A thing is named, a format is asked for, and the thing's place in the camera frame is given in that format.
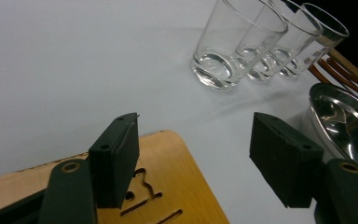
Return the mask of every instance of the black plastic part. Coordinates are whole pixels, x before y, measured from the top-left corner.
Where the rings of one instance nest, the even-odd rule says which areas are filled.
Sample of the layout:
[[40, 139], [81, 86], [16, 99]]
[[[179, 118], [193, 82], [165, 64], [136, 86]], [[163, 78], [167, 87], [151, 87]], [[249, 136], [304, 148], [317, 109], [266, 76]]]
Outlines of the black plastic part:
[[121, 208], [139, 158], [138, 115], [116, 118], [89, 149], [94, 199], [100, 208]]
[[331, 160], [327, 163], [324, 182], [341, 224], [358, 223], [358, 164]]
[[45, 191], [40, 190], [7, 207], [0, 209], [0, 224], [35, 224], [42, 206]]
[[276, 117], [254, 113], [250, 158], [284, 206], [310, 207], [324, 150]]
[[313, 213], [316, 224], [340, 224], [337, 211], [334, 206], [322, 206], [316, 203]]
[[38, 224], [51, 223], [97, 223], [87, 161], [63, 161], [51, 171]]

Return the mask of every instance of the glass rim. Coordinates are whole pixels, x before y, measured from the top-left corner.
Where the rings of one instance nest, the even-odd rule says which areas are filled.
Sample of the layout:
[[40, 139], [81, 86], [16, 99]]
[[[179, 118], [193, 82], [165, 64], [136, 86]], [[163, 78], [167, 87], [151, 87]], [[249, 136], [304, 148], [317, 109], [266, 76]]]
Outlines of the glass rim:
[[308, 16], [311, 16], [312, 19], [318, 24], [317, 26], [318, 27], [315, 27], [317, 28], [316, 31], [311, 31], [311, 30], [307, 30], [303, 27], [300, 27], [298, 24], [296, 23], [293, 23], [281, 10], [279, 7], [277, 7], [274, 3], [273, 3], [273, 0], [268, 0], [268, 2], [270, 4], [272, 4], [273, 6], [275, 6], [277, 8], [277, 10], [281, 13], [282, 17], [286, 20], [286, 22], [294, 25], [297, 29], [305, 32], [305, 33], [308, 33], [310, 35], [321, 35], [323, 33], [323, 27], [321, 25], [321, 22], [319, 20], [317, 20], [309, 11], [305, 10], [304, 8], [302, 8], [299, 4], [291, 1], [291, 0], [284, 0], [284, 2], [289, 2], [290, 4], [292, 4], [293, 6], [297, 7], [298, 10], [301, 10], [304, 14], [307, 14]]
[[324, 22], [320, 21], [316, 16], [314, 16], [312, 13], [310, 13], [310, 15], [312, 15], [313, 18], [315, 18], [315, 20], [317, 20], [324, 28], [329, 29], [330, 31], [334, 32], [337, 35], [343, 36], [343, 37], [348, 37], [350, 36], [350, 32], [348, 31], [347, 27], [342, 24], [341, 21], [339, 21], [336, 17], [334, 17], [333, 15], [331, 15], [330, 13], [328, 13], [326, 10], [322, 9], [321, 7], [318, 7], [314, 4], [311, 3], [303, 3], [302, 6], [307, 10], [306, 6], [311, 6], [314, 8], [317, 8], [318, 10], [320, 10], [322, 13], [324, 13], [325, 15], [327, 15], [328, 17], [330, 17], [331, 19], [333, 19], [339, 26], [341, 26], [344, 30], [344, 33], [341, 33], [340, 31], [337, 31], [336, 29], [331, 28], [330, 26], [326, 25]]
[[232, 4], [229, 2], [230, 0], [222, 0], [222, 1], [226, 4], [226, 6], [228, 6], [228, 7], [231, 8], [232, 10], [234, 10], [234, 12], [235, 12], [237, 15], [239, 15], [241, 18], [243, 18], [244, 20], [248, 21], [249, 23], [251, 23], [252, 25], [256, 26], [257, 28], [259, 28], [259, 29], [261, 29], [261, 30], [265, 30], [265, 31], [269, 31], [269, 32], [273, 32], [273, 33], [275, 33], [275, 34], [281, 34], [281, 35], [286, 34], [286, 32], [287, 32], [287, 30], [288, 30], [287, 22], [286, 22], [286, 20], [283, 18], [283, 16], [282, 16], [279, 12], [277, 12], [277, 11], [275, 10], [275, 8], [269, 6], [268, 4], [266, 4], [265, 2], [263, 2], [262, 0], [257, 0], [257, 1], [260, 2], [261, 4], [263, 4], [264, 6], [269, 7], [269, 8], [277, 15], [277, 17], [281, 20], [281, 22], [282, 22], [282, 24], [283, 24], [283, 28], [284, 28], [283, 30], [281, 30], [281, 31], [276, 31], [276, 30], [271, 30], [271, 29], [269, 29], [269, 28], [267, 28], [267, 27], [261, 26], [261, 25], [255, 23], [254, 21], [249, 20], [248, 18], [246, 18], [245, 15], [243, 15], [242, 13], [240, 13], [234, 6], [232, 6]]

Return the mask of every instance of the metal bowl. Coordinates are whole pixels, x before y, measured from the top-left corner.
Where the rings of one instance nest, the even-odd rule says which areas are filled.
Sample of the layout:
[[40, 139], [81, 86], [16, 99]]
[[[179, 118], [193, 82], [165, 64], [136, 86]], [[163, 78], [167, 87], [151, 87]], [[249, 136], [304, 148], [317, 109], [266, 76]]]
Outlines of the metal bowl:
[[358, 97], [338, 86], [318, 83], [310, 88], [306, 114], [305, 125], [314, 133], [311, 139], [326, 149], [330, 159], [358, 162]]

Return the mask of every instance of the drinking glass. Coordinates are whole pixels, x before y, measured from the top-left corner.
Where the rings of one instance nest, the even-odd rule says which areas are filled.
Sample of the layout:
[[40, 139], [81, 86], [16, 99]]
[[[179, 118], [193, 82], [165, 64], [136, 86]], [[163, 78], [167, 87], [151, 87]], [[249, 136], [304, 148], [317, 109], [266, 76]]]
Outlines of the drinking glass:
[[287, 32], [281, 15], [260, 0], [217, 0], [190, 67], [201, 83], [230, 91]]
[[307, 10], [290, 0], [268, 0], [271, 6], [282, 14], [288, 24], [288, 31], [263, 56], [248, 77], [266, 82], [287, 65], [300, 66], [296, 57], [305, 47], [322, 33], [322, 26]]
[[321, 59], [330, 49], [350, 36], [348, 29], [322, 8], [311, 3], [303, 3], [301, 7], [322, 25], [323, 31], [318, 38], [300, 52], [297, 57], [299, 65], [288, 64], [280, 72], [284, 77], [291, 79], [297, 78], [299, 74]]

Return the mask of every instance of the white table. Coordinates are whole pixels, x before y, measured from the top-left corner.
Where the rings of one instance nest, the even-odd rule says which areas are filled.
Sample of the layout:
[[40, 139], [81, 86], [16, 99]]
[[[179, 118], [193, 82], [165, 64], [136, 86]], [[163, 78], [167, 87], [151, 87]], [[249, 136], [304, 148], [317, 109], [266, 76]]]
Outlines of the white table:
[[254, 163], [254, 112], [296, 127], [309, 72], [203, 86], [189, 60], [214, 0], [0, 0], [0, 175], [85, 152], [137, 112], [139, 134], [185, 140], [231, 223], [314, 223], [285, 208]]

